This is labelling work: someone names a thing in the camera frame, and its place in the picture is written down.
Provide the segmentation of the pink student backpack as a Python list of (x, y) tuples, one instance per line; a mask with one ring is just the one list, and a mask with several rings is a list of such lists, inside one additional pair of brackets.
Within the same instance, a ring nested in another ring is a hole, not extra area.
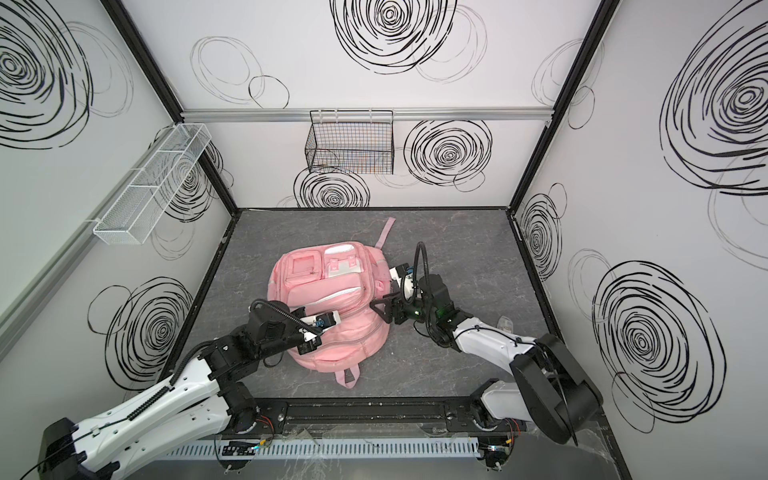
[(288, 252), (272, 269), (267, 299), (302, 309), (306, 317), (339, 314), (337, 324), (319, 337), (313, 351), (289, 351), (300, 366), (332, 374), (351, 389), (360, 378), (360, 364), (376, 354), (389, 336), (390, 325), (371, 307), (392, 292), (391, 267), (383, 254), (395, 219), (387, 219), (377, 243), (357, 241), (305, 247)]

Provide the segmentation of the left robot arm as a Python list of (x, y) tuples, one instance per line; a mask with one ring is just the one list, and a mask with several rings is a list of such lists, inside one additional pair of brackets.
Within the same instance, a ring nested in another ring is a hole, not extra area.
[(249, 432), (264, 418), (242, 379), (269, 357), (313, 351), (337, 321), (335, 312), (307, 317), (258, 300), (246, 324), (199, 343), (156, 385), (91, 418), (49, 425), (28, 471), (41, 479), (122, 479), (190, 441)]

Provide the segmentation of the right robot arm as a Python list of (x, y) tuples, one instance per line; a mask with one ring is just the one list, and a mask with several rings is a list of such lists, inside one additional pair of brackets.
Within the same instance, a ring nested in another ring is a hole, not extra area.
[(566, 444), (577, 441), (577, 432), (602, 407), (598, 387), (559, 337), (520, 336), (480, 320), (455, 305), (436, 274), (418, 281), (408, 275), (398, 291), (369, 306), (388, 324), (421, 323), (435, 344), (510, 374), (511, 382), (495, 380), (479, 391), (481, 411), (495, 420), (531, 422)]

